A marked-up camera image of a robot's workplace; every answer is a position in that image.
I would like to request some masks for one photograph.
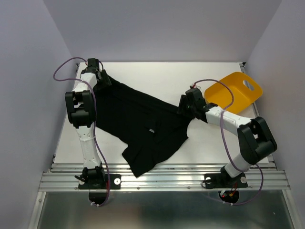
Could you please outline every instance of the orange basket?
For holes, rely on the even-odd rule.
[[[228,86],[233,92],[234,103],[226,110],[234,114],[247,108],[263,94],[261,86],[244,73],[232,73],[221,79],[220,82]],[[204,98],[206,102],[215,103],[221,108],[232,101],[230,92],[220,83],[215,83],[207,88],[204,92]]]

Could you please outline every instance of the black cloth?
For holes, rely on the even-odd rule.
[[[112,86],[95,90],[96,126],[128,144],[122,155],[138,177],[180,148],[191,119],[174,105],[110,81]]]

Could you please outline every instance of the white table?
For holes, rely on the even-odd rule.
[[[81,63],[77,78],[85,68]],[[200,79],[220,80],[225,76],[240,72],[239,63],[223,62],[106,62],[104,68],[108,75],[141,92],[152,95],[173,105],[178,105],[180,96],[189,86]],[[199,83],[204,91],[213,82]],[[252,106],[240,113],[241,116],[254,118]],[[200,120],[192,120],[187,131],[189,139],[168,160],[158,166],[169,164],[226,164],[229,162],[224,150],[220,128]],[[127,147],[117,137],[96,130],[97,141],[109,164],[127,165],[122,152]],[[225,137],[232,157],[239,153],[237,137],[225,132]],[[82,165],[83,157],[77,133],[66,117],[58,143],[54,164]]]

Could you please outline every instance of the gray wall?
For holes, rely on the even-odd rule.
[[[0,3],[0,228],[28,227],[50,164],[66,83],[52,80],[70,53],[41,0]],[[72,76],[70,65],[61,77]]]
[[[305,1],[283,0],[253,50],[246,70],[263,88],[258,100],[277,140],[274,153],[285,169],[305,223]]]
[[[245,61],[280,0],[44,0],[72,55]]]

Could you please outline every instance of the metal frame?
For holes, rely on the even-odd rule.
[[[255,116],[259,116],[256,104],[252,104]],[[273,156],[268,156],[268,164],[260,164],[264,172],[263,190],[282,190],[294,228],[303,228],[295,202],[291,195],[290,186],[284,171],[278,171]],[[121,189],[116,192],[145,192],[145,191],[210,191],[201,186],[206,173],[217,173],[225,164],[160,164],[153,170],[135,178],[128,164],[109,164],[111,173],[122,175]],[[88,192],[78,189],[78,181],[74,175],[79,175],[83,164],[55,164],[47,173],[43,173],[39,192],[36,198],[30,229],[36,229],[42,212],[47,192]],[[249,187],[245,190],[258,190],[261,175],[256,167],[252,167],[246,178]]]

